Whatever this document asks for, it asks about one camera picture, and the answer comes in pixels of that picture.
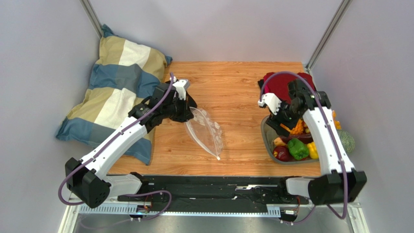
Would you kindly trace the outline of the green bell pepper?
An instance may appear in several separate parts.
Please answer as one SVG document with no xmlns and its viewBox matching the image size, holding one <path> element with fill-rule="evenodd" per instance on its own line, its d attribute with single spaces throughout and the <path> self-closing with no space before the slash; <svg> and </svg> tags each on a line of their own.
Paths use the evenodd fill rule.
<svg viewBox="0 0 414 233">
<path fill-rule="evenodd" d="M 309 150 L 302 141 L 293 138 L 288 142 L 288 150 L 295 160 L 303 160 L 309 156 Z"/>
</svg>

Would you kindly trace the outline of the clear dotted zip top bag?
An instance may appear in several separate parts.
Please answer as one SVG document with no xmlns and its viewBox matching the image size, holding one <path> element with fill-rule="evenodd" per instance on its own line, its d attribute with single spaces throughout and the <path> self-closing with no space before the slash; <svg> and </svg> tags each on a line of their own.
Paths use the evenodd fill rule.
<svg viewBox="0 0 414 233">
<path fill-rule="evenodd" d="M 224 148 L 222 128 L 212 120 L 210 114 L 202 108 L 190 107 L 193 118 L 185 122 L 190 138 L 218 161 Z"/>
</svg>

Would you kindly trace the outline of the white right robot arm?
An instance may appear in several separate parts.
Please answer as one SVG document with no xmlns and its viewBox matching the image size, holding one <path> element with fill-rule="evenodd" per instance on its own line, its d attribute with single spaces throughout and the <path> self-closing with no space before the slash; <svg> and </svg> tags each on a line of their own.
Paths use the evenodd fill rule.
<svg viewBox="0 0 414 233">
<path fill-rule="evenodd" d="M 315 205 L 355 201 L 367 176 L 355 169 L 341 143 L 326 92 L 314 91 L 301 78 L 290 82 L 288 89 L 289 103 L 274 93 L 261 93 L 258 105 L 269 108 L 266 124 L 280 136 L 289 136 L 287 129 L 295 127 L 299 119 L 307 124 L 319 155 L 321 176 L 286 177 L 286 192 L 308 198 Z"/>
</svg>

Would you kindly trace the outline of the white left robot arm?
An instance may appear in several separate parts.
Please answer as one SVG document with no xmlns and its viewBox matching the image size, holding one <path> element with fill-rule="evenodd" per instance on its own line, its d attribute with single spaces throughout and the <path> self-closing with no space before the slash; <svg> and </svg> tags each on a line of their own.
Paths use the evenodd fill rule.
<svg viewBox="0 0 414 233">
<path fill-rule="evenodd" d="M 193 119 L 191 108 L 196 107 L 187 93 L 186 79 L 159 84 L 151 96 L 135 105 L 121 125 L 97 148 L 80 160 L 70 158 L 65 164 L 66 178 L 62 185 L 93 209 L 108 198 L 135 195 L 143 177 L 137 173 L 109 175 L 108 172 L 126 151 L 164 119 L 187 122 Z"/>
</svg>

